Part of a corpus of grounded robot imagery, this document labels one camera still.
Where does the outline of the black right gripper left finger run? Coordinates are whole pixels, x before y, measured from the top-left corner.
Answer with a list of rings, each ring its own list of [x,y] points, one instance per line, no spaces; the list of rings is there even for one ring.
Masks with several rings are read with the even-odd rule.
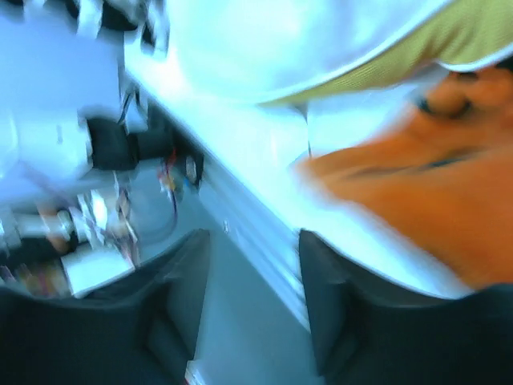
[[[84,298],[43,298],[2,286],[2,383],[184,383],[210,251],[209,232],[191,231]]]

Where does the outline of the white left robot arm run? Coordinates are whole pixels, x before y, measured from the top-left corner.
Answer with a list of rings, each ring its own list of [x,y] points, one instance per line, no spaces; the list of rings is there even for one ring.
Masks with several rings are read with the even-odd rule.
[[[158,1],[67,1],[77,31],[126,32],[148,27],[162,42],[168,35],[164,4]],[[81,115],[39,103],[33,110],[1,106],[1,186],[16,183],[42,188],[82,178],[91,169],[129,171],[141,160],[172,152],[172,136],[147,129],[129,133],[126,114]]]

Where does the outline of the orange patterned pillowcase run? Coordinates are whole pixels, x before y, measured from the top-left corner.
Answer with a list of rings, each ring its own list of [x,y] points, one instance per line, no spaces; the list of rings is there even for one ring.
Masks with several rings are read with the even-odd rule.
[[[387,132],[304,160],[309,185],[363,206],[482,289],[512,280],[512,61],[453,72]]]

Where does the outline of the white pillow yellow side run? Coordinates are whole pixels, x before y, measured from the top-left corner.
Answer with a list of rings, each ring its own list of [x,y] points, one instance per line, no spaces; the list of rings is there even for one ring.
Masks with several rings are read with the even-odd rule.
[[[509,1],[170,1],[168,13],[186,82],[235,103],[388,87],[512,54]]]

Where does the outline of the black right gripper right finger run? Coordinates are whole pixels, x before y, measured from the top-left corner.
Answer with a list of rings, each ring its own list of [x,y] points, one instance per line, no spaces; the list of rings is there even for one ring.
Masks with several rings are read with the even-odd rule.
[[[419,294],[306,230],[299,257],[317,373],[328,384],[511,383],[511,286],[460,299]]]

